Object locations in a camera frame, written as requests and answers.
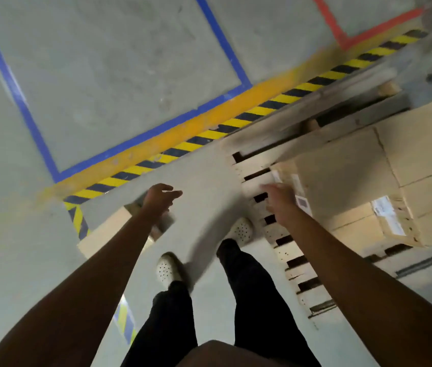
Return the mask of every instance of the foot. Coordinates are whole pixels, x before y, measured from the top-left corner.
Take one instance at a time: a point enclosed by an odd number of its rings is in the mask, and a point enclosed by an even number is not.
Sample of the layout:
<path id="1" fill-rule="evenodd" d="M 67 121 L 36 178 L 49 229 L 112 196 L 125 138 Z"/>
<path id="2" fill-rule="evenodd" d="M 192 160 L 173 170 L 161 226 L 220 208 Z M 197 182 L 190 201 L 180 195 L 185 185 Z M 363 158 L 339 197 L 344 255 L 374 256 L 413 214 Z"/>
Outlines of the foot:
<path id="1" fill-rule="evenodd" d="M 158 260 L 156 274 L 167 290 L 172 282 L 183 281 L 178 267 L 177 258 L 172 253 L 164 253 Z"/>
<path id="2" fill-rule="evenodd" d="M 239 218 L 230 228 L 230 231 L 223 238 L 223 240 L 231 238 L 237 241 L 238 246 L 242 247 L 250 240 L 253 236 L 253 225 L 247 218 Z"/>

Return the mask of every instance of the leg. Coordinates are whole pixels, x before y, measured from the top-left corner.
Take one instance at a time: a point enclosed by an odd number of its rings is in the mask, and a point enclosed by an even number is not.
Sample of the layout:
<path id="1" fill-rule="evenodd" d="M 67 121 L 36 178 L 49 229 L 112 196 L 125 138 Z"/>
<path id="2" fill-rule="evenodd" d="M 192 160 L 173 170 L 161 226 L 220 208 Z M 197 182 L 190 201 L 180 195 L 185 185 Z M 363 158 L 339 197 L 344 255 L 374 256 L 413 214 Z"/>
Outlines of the leg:
<path id="1" fill-rule="evenodd" d="M 320 366 L 262 265 L 233 239 L 221 243 L 217 256 L 237 301 L 235 346 L 303 367 Z"/>
<path id="2" fill-rule="evenodd" d="M 180 277 L 176 279 L 153 299 L 150 316 L 121 367 L 175 367 L 197 347 L 191 296 Z"/>

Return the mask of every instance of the wooden pallet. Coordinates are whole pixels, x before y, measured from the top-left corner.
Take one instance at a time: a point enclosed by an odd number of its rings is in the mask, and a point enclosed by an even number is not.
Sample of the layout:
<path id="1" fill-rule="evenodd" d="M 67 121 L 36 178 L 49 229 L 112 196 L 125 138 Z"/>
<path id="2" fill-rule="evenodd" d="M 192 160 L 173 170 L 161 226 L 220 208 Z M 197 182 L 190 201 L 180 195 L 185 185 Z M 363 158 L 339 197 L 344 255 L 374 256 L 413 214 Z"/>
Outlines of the wooden pallet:
<path id="1" fill-rule="evenodd" d="M 380 64 L 365 73 L 327 86 L 321 92 L 313 93 L 221 141 L 228 161 L 241 180 L 244 196 L 252 206 L 254 221 L 258 222 L 258 228 L 282 262 L 286 277 L 309 318 L 335 308 L 335 302 L 289 232 L 267 211 L 267 196 L 259 186 L 274 182 L 269 169 L 274 163 L 408 110 L 407 95 L 394 89 L 391 91 L 395 86 L 390 84 L 390 80 L 395 76 L 396 71 Z M 352 109 L 340 117 L 344 103 Z M 331 118 L 333 122 L 304 135 L 299 133 L 302 123 L 317 118 L 324 123 Z M 406 268 L 432 259 L 432 248 L 413 248 L 390 241 L 372 247 L 367 255 L 367 260 L 397 277 Z"/>

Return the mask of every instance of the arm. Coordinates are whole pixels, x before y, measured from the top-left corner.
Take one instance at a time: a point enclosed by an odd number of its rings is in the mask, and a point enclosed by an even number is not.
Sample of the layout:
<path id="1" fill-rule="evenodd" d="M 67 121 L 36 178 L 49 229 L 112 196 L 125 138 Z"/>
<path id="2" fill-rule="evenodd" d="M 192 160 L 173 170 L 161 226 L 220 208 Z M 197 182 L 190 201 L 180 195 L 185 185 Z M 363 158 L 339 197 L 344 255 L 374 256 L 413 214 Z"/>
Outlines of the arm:
<path id="1" fill-rule="evenodd" d="M 383 366 L 432 366 L 432 304 L 343 245 L 295 204 L 292 188 L 264 185 L 275 213 L 337 306 Z"/>
<path id="2" fill-rule="evenodd" d="M 90 366 L 152 226 L 182 195 L 148 191 L 140 213 L 38 302 L 0 342 L 0 366 Z"/>

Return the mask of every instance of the hand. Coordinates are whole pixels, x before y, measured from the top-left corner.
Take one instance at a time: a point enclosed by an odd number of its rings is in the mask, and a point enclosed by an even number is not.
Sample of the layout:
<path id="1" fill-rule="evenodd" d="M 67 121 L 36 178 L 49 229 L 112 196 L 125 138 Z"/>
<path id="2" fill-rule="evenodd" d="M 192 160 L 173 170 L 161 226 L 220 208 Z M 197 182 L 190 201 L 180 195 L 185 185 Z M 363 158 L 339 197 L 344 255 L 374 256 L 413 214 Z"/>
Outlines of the hand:
<path id="1" fill-rule="evenodd" d="M 283 183 L 264 184 L 260 186 L 267 192 L 267 210 L 276 216 L 277 222 L 286 226 L 293 219 L 293 213 L 300 210 L 296 205 L 294 190 Z"/>
<path id="2" fill-rule="evenodd" d="M 182 196 L 181 190 L 173 190 L 171 185 L 156 184 L 147 192 L 141 210 L 149 216 L 159 219 L 164 212 L 169 211 L 173 200 Z"/>

